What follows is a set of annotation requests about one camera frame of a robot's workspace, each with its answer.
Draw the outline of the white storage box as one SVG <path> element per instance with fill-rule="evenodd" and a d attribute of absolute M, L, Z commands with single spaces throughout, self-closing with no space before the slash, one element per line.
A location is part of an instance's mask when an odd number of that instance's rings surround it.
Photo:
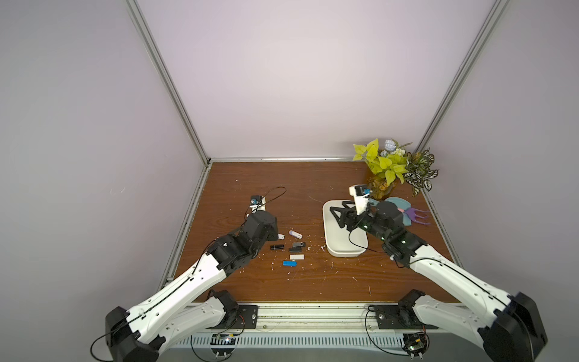
<path fill-rule="evenodd" d="M 339 226 L 336 217 L 341 214 L 336 211 L 332 213 L 330 208 L 343 208 L 342 201 L 328 201 L 323 206 L 324 235 L 327 251 L 334 257 L 353 258 L 358 257 L 368 248 L 367 234 L 355 229 L 349 232 L 345 227 Z"/>

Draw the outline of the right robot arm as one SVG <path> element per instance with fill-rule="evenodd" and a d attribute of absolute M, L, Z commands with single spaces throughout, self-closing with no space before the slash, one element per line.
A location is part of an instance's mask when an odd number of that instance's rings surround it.
<path fill-rule="evenodd" d="M 548 338 L 538 306 L 526 294 L 509 294 L 473 276 L 444 257 L 403 224 L 390 202 L 327 202 L 324 223 L 347 232 L 360 230 L 382 242 L 390 259 L 425 276 L 461 302 L 443 303 L 413 290 L 399 302 L 401 322 L 438 327 L 482 348 L 493 361 L 534 361 Z"/>

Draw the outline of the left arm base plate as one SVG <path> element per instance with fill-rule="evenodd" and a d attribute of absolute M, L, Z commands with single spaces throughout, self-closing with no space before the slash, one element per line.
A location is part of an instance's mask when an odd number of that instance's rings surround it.
<path fill-rule="evenodd" d="M 222 321 L 213 330 L 256 329 L 259 317 L 259 306 L 240 305 L 235 310 L 226 313 Z"/>

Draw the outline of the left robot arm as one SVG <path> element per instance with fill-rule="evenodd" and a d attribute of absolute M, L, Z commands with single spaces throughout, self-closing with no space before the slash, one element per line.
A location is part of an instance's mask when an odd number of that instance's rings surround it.
<path fill-rule="evenodd" d="M 156 361 L 185 338 L 211 328 L 232 327 L 239 305 L 213 287 L 278 240 L 277 219 L 257 210 L 237 229 L 208 244 L 199 260 L 152 297 L 105 319 L 104 339 L 114 361 Z"/>

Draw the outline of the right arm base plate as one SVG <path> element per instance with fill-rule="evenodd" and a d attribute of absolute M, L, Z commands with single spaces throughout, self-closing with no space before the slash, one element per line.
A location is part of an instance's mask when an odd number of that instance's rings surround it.
<path fill-rule="evenodd" d="M 421 329 L 422 323 L 416 318 L 411 307 L 398 305 L 375 305 L 370 307 L 380 330 Z"/>

